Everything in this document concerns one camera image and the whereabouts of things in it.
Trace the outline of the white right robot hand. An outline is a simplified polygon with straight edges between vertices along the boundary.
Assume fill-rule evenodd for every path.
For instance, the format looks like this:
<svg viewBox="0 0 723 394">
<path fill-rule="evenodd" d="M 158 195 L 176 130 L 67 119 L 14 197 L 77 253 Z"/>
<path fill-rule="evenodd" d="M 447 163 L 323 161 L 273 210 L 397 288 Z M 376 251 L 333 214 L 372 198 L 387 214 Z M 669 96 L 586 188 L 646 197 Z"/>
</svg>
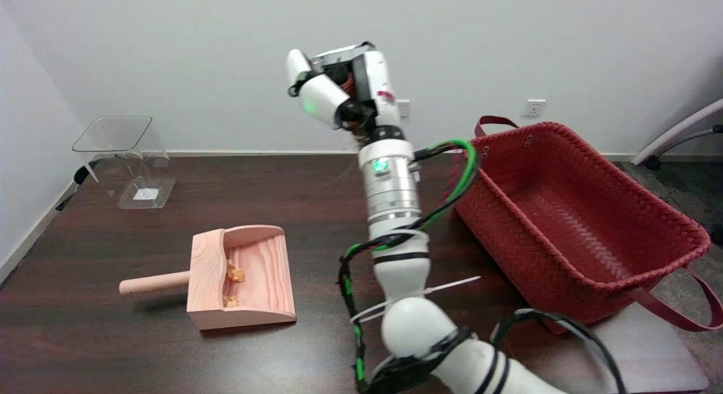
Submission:
<svg viewBox="0 0 723 394">
<path fill-rule="evenodd" d="M 371 42 L 314 56 L 292 49 L 286 73 L 288 96 L 313 119 L 350 132 L 359 147 L 405 139 L 386 59 Z"/>
</svg>

